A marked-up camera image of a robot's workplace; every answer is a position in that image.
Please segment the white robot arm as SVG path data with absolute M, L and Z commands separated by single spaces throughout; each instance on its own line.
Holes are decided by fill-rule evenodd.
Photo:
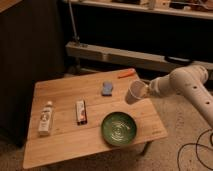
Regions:
M 213 96 L 204 86 L 207 80 L 208 71 L 201 65 L 176 68 L 166 76 L 153 79 L 145 86 L 142 97 L 180 94 L 199 111 L 213 129 Z

